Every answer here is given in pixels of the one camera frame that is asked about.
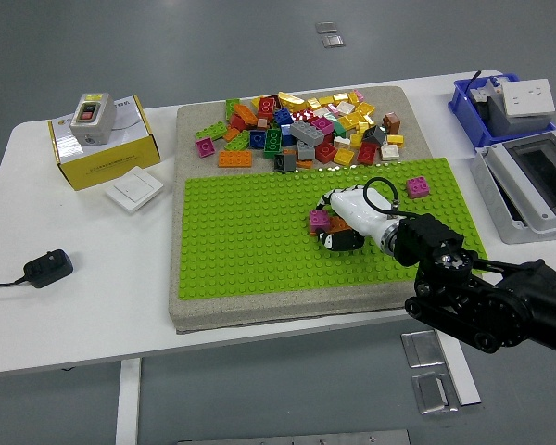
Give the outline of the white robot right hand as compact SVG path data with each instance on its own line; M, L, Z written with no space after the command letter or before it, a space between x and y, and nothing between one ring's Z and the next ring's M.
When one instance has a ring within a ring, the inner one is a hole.
M374 188L359 184L334 189L324 194L316 207L329 206L349 226L349 229L328 234L323 229L317 234L318 241L331 251L351 251L362 248L365 238L372 238L387 255L394 253L400 218L376 210L365 199L381 210L391 210L391 203Z

